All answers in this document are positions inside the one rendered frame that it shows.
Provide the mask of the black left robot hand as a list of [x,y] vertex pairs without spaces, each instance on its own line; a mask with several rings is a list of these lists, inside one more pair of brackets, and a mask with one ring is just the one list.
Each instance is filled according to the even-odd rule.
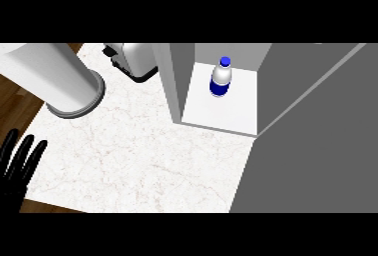
[[19,131],[13,128],[0,147],[0,213],[14,214],[20,210],[28,184],[37,169],[47,141],[41,140],[31,150],[34,135],[29,134],[16,146]]

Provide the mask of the grey cabinet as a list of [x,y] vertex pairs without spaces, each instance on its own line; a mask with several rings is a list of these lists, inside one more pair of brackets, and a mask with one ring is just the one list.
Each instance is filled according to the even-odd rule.
[[[172,122],[242,136],[258,135],[258,69],[270,43],[153,43]],[[226,94],[209,90],[220,58],[230,58]]]

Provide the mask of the blue capped water bottle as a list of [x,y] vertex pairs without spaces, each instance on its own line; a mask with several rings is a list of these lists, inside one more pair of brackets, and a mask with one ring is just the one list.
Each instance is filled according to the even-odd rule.
[[217,97],[226,95],[231,81],[231,68],[230,58],[223,56],[218,60],[218,64],[212,69],[211,80],[209,80],[209,91]]

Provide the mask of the dark grey cabinet door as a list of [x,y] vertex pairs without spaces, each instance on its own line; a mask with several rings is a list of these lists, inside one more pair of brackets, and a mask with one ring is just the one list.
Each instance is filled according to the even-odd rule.
[[255,139],[233,212],[378,212],[378,43]]

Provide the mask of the silver and black toaster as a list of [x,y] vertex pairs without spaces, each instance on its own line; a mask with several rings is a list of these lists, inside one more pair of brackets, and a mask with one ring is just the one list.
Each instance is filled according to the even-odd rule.
[[143,83],[158,72],[149,43],[104,43],[103,54],[115,68],[135,83]]

